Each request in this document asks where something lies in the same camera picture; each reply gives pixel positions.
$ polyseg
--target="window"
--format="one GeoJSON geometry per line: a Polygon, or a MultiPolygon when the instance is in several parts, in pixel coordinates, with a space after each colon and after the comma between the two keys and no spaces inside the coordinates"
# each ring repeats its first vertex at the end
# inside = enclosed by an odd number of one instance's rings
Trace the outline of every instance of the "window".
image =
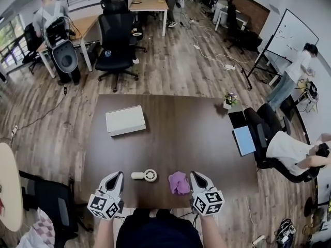
{"type": "Polygon", "coordinates": [[[18,15],[0,30],[0,59],[4,68],[24,58],[27,52],[24,37],[15,48],[12,48],[14,41],[23,34],[24,29],[18,15]]]}

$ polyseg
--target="purple cloth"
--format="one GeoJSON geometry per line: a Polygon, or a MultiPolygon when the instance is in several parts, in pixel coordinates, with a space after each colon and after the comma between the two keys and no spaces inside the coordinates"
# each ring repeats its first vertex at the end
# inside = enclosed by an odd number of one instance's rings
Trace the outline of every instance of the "purple cloth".
{"type": "Polygon", "coordinates": [[[175,172],[169,176],[168,180],[171,193],[173,194],[177,193],[178,195],[185,195],[191,190],[190,184],[186,178],[186,174],[182,172],[175,172]]]}

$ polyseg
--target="brick wall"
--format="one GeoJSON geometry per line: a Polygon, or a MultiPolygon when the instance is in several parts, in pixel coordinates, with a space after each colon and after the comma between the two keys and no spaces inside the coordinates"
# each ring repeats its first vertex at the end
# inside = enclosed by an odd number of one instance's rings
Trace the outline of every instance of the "brick wall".
{"type": "Polygon", "coordinates": [[[266,22],[270,10],[253,0],[233,0],[237,10],[250,17],[247,27],[259,34],[266,22]]]}

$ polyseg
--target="white box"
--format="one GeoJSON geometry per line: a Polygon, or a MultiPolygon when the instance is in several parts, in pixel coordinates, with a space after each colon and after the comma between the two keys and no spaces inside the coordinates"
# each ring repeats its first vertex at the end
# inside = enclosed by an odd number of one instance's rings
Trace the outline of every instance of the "white box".
{"type": "Polygon", "coordinates": [[[133,106],[106,113],[107,131],[110,136],[146,129],[141,106],[133,106]]]}

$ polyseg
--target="potted plant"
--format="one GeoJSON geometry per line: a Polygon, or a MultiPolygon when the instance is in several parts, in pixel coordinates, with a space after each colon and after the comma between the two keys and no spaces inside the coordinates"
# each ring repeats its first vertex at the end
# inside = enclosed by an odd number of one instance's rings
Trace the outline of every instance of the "potted plant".
{"type": "Polygon", "coordinates": [[[233,105],[237,103],[238,96],[234,92],[227,92],[224,96],[223,107],[226,110],[230,110],[233,105]]]}

